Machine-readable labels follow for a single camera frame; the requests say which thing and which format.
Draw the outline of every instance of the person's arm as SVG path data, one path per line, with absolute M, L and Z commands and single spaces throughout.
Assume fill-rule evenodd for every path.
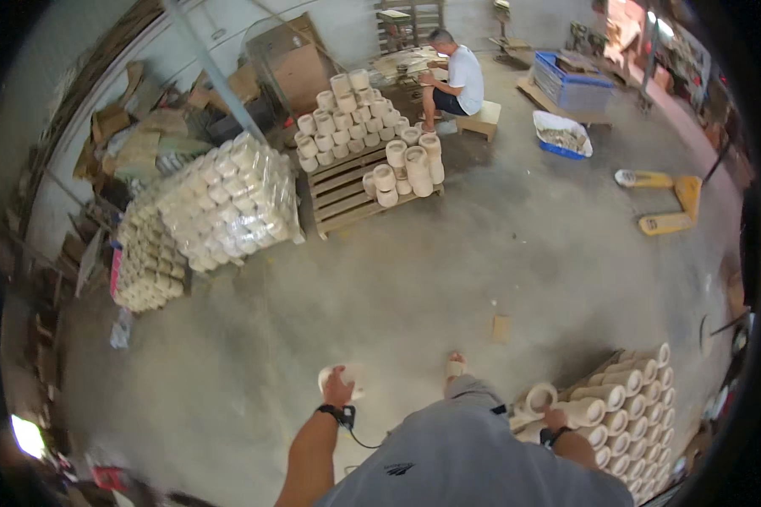
M 549 406 L 544 406 L 541 410 L 544 411 L 544 422 L 553 434 L 567 425 L 567 415 L 564 411 L 551 409 Z M 553 452 L 561 458 L 572 460 L 592 470 L 599 470 L 595 462 L 595 450 L 589 441 L 578 433 L 567 431 L 559 436 L 553 444 Z
M 442 69 L 443 71 L 448 70 L 448 62 L 429 62 L 426 64 L 426 66 L 429 69 Z
M 325 384 L 325 405 L 341 408 L 352 398 L 353 383 L 341 381 L 343 366 L 335 367 Z M 333 452 L 338 422 L 331 414 L 316 411 L 299 430 L 288 455 L 287 476 L 277 507 L 312 505 L 334 486 Z
M 421 74 L 420 83 L 424 85 L 434 86 L 435 88 L 440 89 L 443 92 L 453 96 L 458 96 L 460 93 L 463 92 L 463 88 L 464 88 L 462 86 L 460 87 L 448 86 L 447 83 L 443 83 L 442 81 L 437 81 L 431 72 L 424 72 L 423 74 Z

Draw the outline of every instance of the light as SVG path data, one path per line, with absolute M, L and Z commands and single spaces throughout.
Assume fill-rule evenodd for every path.
M 657 16 L 651 11 L 649 11 L 649 21 L 651 21 L 652 24 L 657 22 Z M 673 28 L 671 28 L 670 25 L 668 25 L 665 21 L 660 19 L 658 26 L 660 27 L 660 31 L 662 33 L 668 35 L 669 37 L 673 37 Z
M 11 427 L 14 429 L 14 438 L 17 439 L 20 448 L 34 458 L 41 459 L 45 451 L 45 443 L 36 424 L 12 414 Z

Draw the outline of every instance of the pallet jack fork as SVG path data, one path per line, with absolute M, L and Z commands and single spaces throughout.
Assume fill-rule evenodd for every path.
M 614 174 L 614 181 L 626 188 L 673 188 L 682 211 L 641 217 L 638 225 L 646 235 L 657 236 L 696 226 L 702 191 L 701 177 L 670 177 L 666 173 L 621 169 Z

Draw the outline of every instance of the blue basket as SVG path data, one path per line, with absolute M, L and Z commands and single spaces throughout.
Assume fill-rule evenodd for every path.
M 604 111 L 612 96 L 612 82 L 600 72 L 597 76 L 567 74 L 555 65 L 557 53 L 537 51 L 533 65 L 536 84 L 553 104 L 568 111 Z
M 561 155 L 562 157 L 571 158 L 572 160 L 581 160 L 583 158 L 586 158 L 584 155 L 581 155 L 578 152 L 573 152 L 570 149 L 566 149 L 565 147 L 556 146 L 555 144 L 549 144 L 547 142 L 542 141 L 539 139 L 539 146 L 541 149 L 543 149 L 546 152 L 555 153 L 556 155 Z

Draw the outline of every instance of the gray hair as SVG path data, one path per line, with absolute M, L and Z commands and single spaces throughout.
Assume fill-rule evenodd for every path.
M 451 44 L 454 37 L 445 28 L 437 28 L 428 34 L 428 42 L 437 44 Z

